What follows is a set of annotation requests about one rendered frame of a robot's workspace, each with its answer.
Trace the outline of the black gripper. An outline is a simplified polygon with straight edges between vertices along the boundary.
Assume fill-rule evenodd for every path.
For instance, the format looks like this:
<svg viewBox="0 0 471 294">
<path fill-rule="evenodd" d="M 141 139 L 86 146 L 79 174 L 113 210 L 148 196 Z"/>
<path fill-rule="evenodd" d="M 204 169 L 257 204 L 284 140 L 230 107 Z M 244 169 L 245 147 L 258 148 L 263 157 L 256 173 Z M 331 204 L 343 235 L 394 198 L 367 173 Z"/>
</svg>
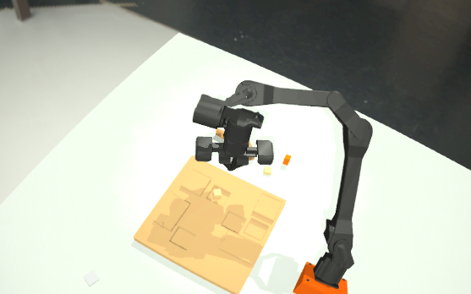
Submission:
<svg viewBox="0 0 471 294">
<path fill-rule="evenodd" d="M 249 147 L 249 139 L 236 141 L 225 133 L 224 143 L 212 143 L 212 137 L 198 136 L 195 139 L 194 159 L 211 161 L 212 152 L 218 152 L 218 162 L 229 172 L 249 164 L 249 157 L 257 157 L 257 163 L 270 166 L 274 161 L 273 143 L 270 140 L 256 140 L 257 147 Z M 231 162 L 231 157 L 233 160 Z"/>
</svg>

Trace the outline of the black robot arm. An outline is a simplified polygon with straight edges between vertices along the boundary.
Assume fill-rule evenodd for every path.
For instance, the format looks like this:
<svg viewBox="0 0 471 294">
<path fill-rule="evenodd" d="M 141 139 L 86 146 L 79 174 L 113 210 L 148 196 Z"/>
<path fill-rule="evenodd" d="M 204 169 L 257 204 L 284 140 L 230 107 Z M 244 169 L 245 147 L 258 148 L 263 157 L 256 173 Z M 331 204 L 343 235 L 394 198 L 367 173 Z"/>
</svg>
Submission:
<svg viewBox="0 0 471 294">
<path fill-rule="evenodd" d="M 254 80 L 242 81 L 226 100 L 201 94 L 192 122 L 214 129 L 224 128 L 223 138 L 227 132 L 231 139 L 244 141 L 250 137 L 253 128 L 261 129 L 265 117 L 259 112 L 231 107 L 270 104 L 329 107 L 342 124 L 344 159 L 336 213 L 331 220 L 326 219 L 323 231 L 329 252 L 325 252 L 313 268 L 315 280 L 339 289 L 343 275 L 354 265 L 351 253 L 353 209 L 373 126 L 361 118 L 339 92 L 282 88 Z"/>
</svg>

